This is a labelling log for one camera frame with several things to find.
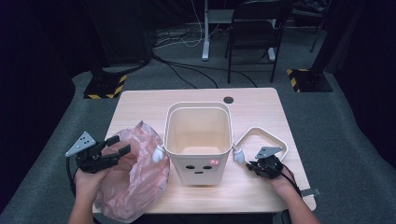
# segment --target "desk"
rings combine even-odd
[[[228,104],[231,113],[233,141],[236,143],[253,126],[264,128],[289,146],[283,162],[295,173],[300,189],[309,189],[300,156],[290,132],[288,121],[273,88],[207,89],[166,91],[125,91],[122,93],[110,122],[106,138],[126,128],[133,128],[140,120],[150,125],[163,139],[168,108],[177,102],[222,102],[233,97]],[[244,148],[246,159],[255,161],[260,146]],[[314,210],[314,197],[304,201]],[[250,172],[245,165],[228,158],[224,175],[216,186],[187,186],[181,183],[171,162],[169,181],[163,196],[147,214],[213,214],[213,213],[274,213],[286,208],[272,187]]]
[[[205,0],[205,40],[204,49],[202,52],[202,60],[207,61],[209,59],[210,49],[210,33],[209,23],[231,23],[233,18],[232,9],[209,9],[208,0]],[[274,49],[268,49],[268,58],[271,62],[275,60]]]

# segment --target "desk leg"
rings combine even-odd
[[[276,20],[271,20],[271,23],[273,26],[275,26],[275,22],[276,22]],[[275,52],[274,52],[273,48],[268,49],[268,58],[271,63],[273,63],[275,61]]]
[[[209,59],[209,8],[207,5],[207,0],[205,0],[205,40],[204,40],[204,50],[202,52],[202,61],[207,61]]]

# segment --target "gripper camera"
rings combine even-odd
[[[104,142],[96,142],[87,132],[84,132],[77,142],[66,152],[66,157],[77,154],[76,162],[78,168],[85,173],[95,174],[106,168],[119,164],[122,156],[131,151],[128,144],[119,149],[118,152],[103,156],[102,150],[112,146],[120,141],[120,137],[115,135]]]

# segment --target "white plastic bin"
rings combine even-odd
[[[184,184],[218,184],[232,136],[230,110],[223,103],[177,103],[168,110],[164,147]]]

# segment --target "yellow black hazard tape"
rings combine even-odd
[[[301,90],[298,87],[297,80],[293,74],[294,71],[300,71],[300,72],[307,72],[309,71],[308,69],[288,69],[287,73],[291,82],[291,86],[293,87],[295,92],[300,92]]]
[[[119,97],[122,87],[125,83],[126,76],[120,78],[119,85],[115,89],[114,92],[110,94],[84,94],[84,99],[109,99],[109,98],[117,98]]]

